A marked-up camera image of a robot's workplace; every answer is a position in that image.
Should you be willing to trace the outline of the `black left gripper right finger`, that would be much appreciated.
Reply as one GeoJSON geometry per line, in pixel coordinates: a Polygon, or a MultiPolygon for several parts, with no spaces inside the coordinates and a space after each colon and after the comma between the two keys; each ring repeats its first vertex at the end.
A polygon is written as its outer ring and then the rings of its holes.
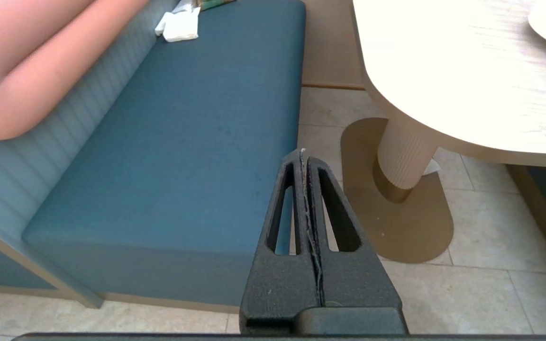
{"type": "Polygon", "coordinates": [[[325,162],[307,165],[317,308],[308,334],[408,334],[399,294],[325,162]]]}

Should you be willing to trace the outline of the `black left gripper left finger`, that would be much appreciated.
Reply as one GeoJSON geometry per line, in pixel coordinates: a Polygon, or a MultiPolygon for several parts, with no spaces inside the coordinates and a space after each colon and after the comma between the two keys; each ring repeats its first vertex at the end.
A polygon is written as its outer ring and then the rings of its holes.
{"type": "Polygon", "coordinates": [[[241,300],[241,332],[292,332],[300,312],[321,305],[321,270],[304,152],[293,151],[280,166],[241,300]],[[275,252],[287,188],[293,195],[296,255],[275,252]]]}

